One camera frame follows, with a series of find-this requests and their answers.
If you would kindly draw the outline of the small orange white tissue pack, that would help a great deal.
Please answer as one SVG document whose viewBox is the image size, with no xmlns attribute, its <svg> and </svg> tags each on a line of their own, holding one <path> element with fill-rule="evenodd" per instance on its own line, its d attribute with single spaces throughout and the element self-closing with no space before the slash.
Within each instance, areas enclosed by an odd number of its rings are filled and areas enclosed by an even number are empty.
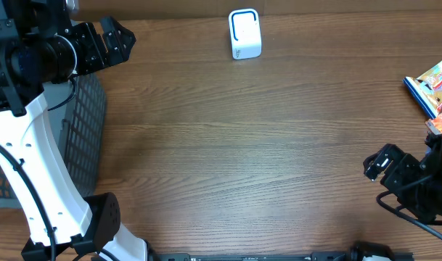
<svg viewBox="0 0 442 261">
<path fill-rule="evenodd" d="M 434 119 L 428 120 L 426 123 L 428 130 L 435 134 L 442 134 L 442 112 Z"/>
</svg>

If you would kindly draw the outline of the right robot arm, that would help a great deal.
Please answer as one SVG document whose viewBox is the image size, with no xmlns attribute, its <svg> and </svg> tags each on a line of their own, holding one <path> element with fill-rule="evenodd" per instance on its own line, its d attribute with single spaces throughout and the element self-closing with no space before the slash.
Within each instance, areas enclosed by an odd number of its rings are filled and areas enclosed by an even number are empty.
<svg viewBox="0 0 442 261">
<path fill-rule="evenodd" d="M 424 225 L 442 225 L 442 134 L 429 133 L 430 151 L 418 160 L 395 144 L 386 144 L 363 161 L 364 175 L 394 195 L 401 209 Z"/>
</svg>

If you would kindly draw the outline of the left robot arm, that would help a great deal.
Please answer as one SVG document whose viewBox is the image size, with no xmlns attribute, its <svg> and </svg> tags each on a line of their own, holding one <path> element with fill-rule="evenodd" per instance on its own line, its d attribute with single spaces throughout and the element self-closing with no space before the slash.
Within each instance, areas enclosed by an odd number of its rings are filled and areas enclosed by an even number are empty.
<svg viewBox="0 0 442 261">
<path fill-rule="evenodd" d="M 77 257 L 147 260 L 147 243 L 120 220 L 112 193 L 82 197 L 49 122 L 45 83 L 126 62 L 134 34 L 112 17 L 103 34 L 89 22 L 73 24 L 75 1 L 0 1 L 0 166 L 28 220 L 24 260 Z"/>
</svg>

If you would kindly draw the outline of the yellow snack packet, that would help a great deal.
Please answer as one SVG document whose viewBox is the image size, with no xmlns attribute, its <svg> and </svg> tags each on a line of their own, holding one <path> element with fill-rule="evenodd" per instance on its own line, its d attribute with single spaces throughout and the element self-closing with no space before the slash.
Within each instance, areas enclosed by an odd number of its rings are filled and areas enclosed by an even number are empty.
<svg viewBox="0 0 442 261">
<path fill-rule="evenodd" d="M 430 119 L 442 110 L 442 60 L 417 78 L 405 77 L 403 83 Z"/>
</svg>

